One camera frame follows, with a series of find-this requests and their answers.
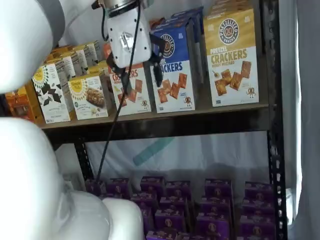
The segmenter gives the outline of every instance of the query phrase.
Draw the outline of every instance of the shelf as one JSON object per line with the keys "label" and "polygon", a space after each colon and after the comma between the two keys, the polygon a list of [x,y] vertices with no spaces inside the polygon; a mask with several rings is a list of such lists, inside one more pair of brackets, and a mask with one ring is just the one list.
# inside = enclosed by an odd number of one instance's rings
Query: shelf
{"label": "shelf", "polygon": [[[266,131],[269,104],[265,61],[259,61],[259,103],[212,107],[209,87],[204,87],[196,110],[172,113],[153,112],[120,116],[112,140]],[[53,144],[105,141],[116,109],[109,117],[73,120],[40,125]]]}

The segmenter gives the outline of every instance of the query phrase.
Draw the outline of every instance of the black cable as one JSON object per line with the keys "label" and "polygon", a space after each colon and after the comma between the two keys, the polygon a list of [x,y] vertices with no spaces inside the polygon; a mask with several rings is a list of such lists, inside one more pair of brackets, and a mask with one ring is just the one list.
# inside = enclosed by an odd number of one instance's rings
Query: black cable
{"label": "black cable", "polygon": [[107,149],[108,149],[108,146],[109,146],[109,142],[110,142],[111,136],[113,134],[113,131],[115,129],[115,125],[116,125],[116,122],[118,120],[122,104],[124,103],[124,100],[125,100],[125,97],[126,97],[125,92],[127,91],[128,84],[129,84],[129,81],[130,81],[130,74],[131,74],[132,64],[133,64],[133,61],[134,61],[134,55],[135,55],[135,49],[136,49],[136,43],[137,43],[137,36],[138,36],[138,29],[139,29],[139,22],[140,22],[140,14],[141,14],[140,0],[137,0],[137,4],[138,4],[138,17],[137,17],[137,20],[136,20],[134,39],[133,39],[133,46],[132,46],[132,53],[131,53],[130,65],[129,65],[129,69],[128,69],[129,71],[128,71],[128,75],[127,75],[128,79],[126,81],[126,85],[124,86],[122,98],[121,98],[121,101],[120,101],[120,105],[118,107],[118,110],[116,111],[116,114],[115,114],[111,129],[109,131],[108,138],[106,140],[106,143],[105,143],[105,146],[104,146],[104,149],[103,149],[99,170],[98,170],[98,173],[96,175],[96,180],[95,180],[96,183],[98,183],[99,180],[100,180],[101,171],[102,171],[102,167],[103,167],[104,162],[105,162],[105,157],[106,157]]}
{"label": "black cable", "polygon": [[108,41],[109,35],[105,36],[105,21],[106,21],[106,9],[102,6],[102,24],[101,24],[101,35],[105,42]]}

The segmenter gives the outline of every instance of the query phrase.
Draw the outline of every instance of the cracker image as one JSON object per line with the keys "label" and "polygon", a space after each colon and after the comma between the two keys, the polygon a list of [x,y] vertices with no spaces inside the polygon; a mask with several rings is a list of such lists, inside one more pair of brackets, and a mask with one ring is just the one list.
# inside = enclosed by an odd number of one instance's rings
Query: cracker image
{"label": "cracker image", "polygon": [[214,84],[215,84],[215,88],[218,93],[218,96],[221,96],[227,93],[227,89],[226,89],[227,84],[225,80],[223,79],[217,80],[214,82]]}
{"label": "cracker image", "polygon": [[143,82],[139,79],[136,79],[135,80],[135,90],[138,92],[138,93],[141,93],[142,94],[142,86],[143,86]]}
{"label": "cracker image", "polygon": [[172,87],[171,87],[171,91],[170,91],[170,96],[173,97],[173,98],[175,98],[175,99],[178,99],[179,90],[180,90],[179,85],[176,84],[175,82],[172,83]]}
{"label": "cracker image", "polygon": [[104,94],[94,88],[88,87],[86,91],[86,100],[98,107],[103,108],[105,106],[105,97]]}
{"label": "cracker image", "polygon": [[242,75],[235,71],[234,74],[233,74],[231,83],[230,83],[230,87],[235,89],[235,90],[239,90],[241,81],[242,81]]}
{"label": "cracker image", "polygon": [[171,83],[169,81],[169,79],[162,81],[162,86],[164,89],[165,94],[169,94],[171,91]]}
{"label": "cracker image", "polygon": [[223,72],[221,72],[221,76],[222,78],[226,81],[226,84],[229,85],[231,83],[231,73],[230,70],[224,70]]}
{"label": "cracker image", "polygon": [[131,102],[135,103],[135,102],[136,102],[136,99],[137,99],[137,91],[134,90],[134,89],[132,89],[132,90],[131,90],[131,93],[130,93],[130,95],[129,95],[129,97],[128,97],[128,99],[129,99]]}
{"label": "cracker image", "polygon": [[187,86],[187,75],[184,73],[179,73],[179,81],[178,81],[178,86],[180,88],[185,89]]}
{"label": "cracker image", "polygon": [[250,71],[251,71],[251,62],[250,61],[243,61],[242,68],[241,68],[242,77],[244,77],[246,79],[250,78]]}
{"label": "cracker image", "polygon": [[[123,96],[122,93],[118,94],[119,104],[121,103],[122,96]],[[122,103],[122,107],[125,107],[125,106],[127,106],[126,99],[124,99],[124,101]]]}
{"label": "cracker image", "polygon": [[160,98],[160,103],[166,103],[168,102],[168,98],[166,96],[166,91],[164,88],[159,88],[158,89],[158,95],[159,95],[159,98]]}

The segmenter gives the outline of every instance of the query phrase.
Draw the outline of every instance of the snack box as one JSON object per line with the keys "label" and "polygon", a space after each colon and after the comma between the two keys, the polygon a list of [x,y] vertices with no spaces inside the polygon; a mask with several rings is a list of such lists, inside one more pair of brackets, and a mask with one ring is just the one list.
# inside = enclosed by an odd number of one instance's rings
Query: snack box
{"label": "snack box", "polygon": [[68,84],[78,120],[109,116],[112,103],[103,72],[72,78]]}
{"label": "snack box", "polygon": [[106,191],[113,194],[121,194],[125,199],[130,199],[132,187],[129,178],[111,178],[106,185]]}
{"label": "snack box", "polygon": [[103,181],[96,182],[94,179],[87,179],[84,185],[88,193],[97,197],[107,194],[106,184]]}
{"label": "snack box", "polygon": [[67,122],[76,117],[62,60],[42,65],[32,81],[47,124]]}
{"label": "snack box", "polygon": [[276,236],[274,217],[242,215],[239,221],[239,234],[243,236]]}
{"label": "snack box", "polygon": [[195,230],[198,234],[209,235],[217,240],[231,239],[229,218],[224,214],[199,212]]}
{"label": "snack box", "polygon": [[169,209],[158,209],[154,215],[157,229],[173,229],[178,232],[186,231],[186,220],[184,211]]}
{"label": "snack box", "polygon": [[166,196],[166,180],[163,176],[143,176],[140,182],[141,191],[156,192],[158,199]]}
{"label": "snack box", "polygon": [[19,89],[5,94],[6,101],[13,117],[29,120],[35,124],[43,124],[41,108],[32,81]]}
{"label": "snack box", "polygon": [[165,188],[167,196],[183,197],[191,201],[190,181],[167,181]]}
{"label": "snack box", "polygon": [[141,209],[142,218],[143,218],[144,234],[147,235],[149,231],[153,231],[155,229],[152,210],[150,207],[141,207],[140,209]]}
{"label": "snack box", "polygon": [[274,190],[271,184],[246,181],[244,187],[244,196],[247,199],[273,203]]}
{"label": "snack box", "polygon": [[88,42],[85,44],[91,55],[91,66],[96,66],[102,60],[102,53],[99,41]]}
{"label": "snack box", "polygon": [[259,102],[254,10],[219,8],[204,20],[212,106]]}
{"label": "snack box", "polygon": [[264,202],[244,198],[242,202],[243,215],[258,215],[258,216],[275,216],[275,207],[272,202]]}
{"label": "snack box", "polygon": [[163,81],[157,87],[152,74],[157,113],[192,111],[196,109],[199,73],[197,71],[193,20],[158,25],[151,34],[165,41],[160,66]]}
{"label": "snack box", "polygon": [[[106,58],[108,58],[110,52],[110,44],[104,45],[104,54]],[[109,74],[116,108],[118,109],[124,94],[124,86],[120,77],[115,74],[111,68],[109,68]],[[145,70],[143,63],[132,66],[130,86],[128,86],[128,92],[129,89],[131,89],[131,93],[125,96],[120,110],[120,116],[151,112],[153,98],[150,96],[153,93],[151,85],[148,84],[147,79],[151,79],[151,72],[149,69]]]}
{"label": "snack box", "polygon": [[140,207],[149,207],[155,213],[159,208],[157,194],[155,192],[139,192],[132,194],[130,200]]}
{"label": "snack box", "polygon": [[146,240],[178,240],[178,233],[174,230],[149,231]]}
{"label": "snack box", "polygon": [[82,74],[85,75],[87,73],[88,67],[93,66],[89,47],[83,44],[83,45],[75,46],[72,50],[75,51],[76,54],[78,55]]}
{"label": "snack box", "polygon": [[67,51],[62,53],[60,57],[63,59],[64,70],[67,76],[75,78],[83,74],[77,52]]}

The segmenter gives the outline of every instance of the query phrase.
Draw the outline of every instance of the teal tape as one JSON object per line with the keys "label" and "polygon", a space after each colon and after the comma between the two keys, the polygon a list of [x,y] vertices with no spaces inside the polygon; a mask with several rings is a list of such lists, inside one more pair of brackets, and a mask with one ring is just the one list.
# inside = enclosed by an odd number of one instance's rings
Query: teal tape
{"label": "teal tape", "polygon": [[145,150],[135,156],[133,158],[133,163],[136,166],[144,164],[146,161],[168,146],[174,139],[174,137],[159,138],[157,141],[147,146]]}

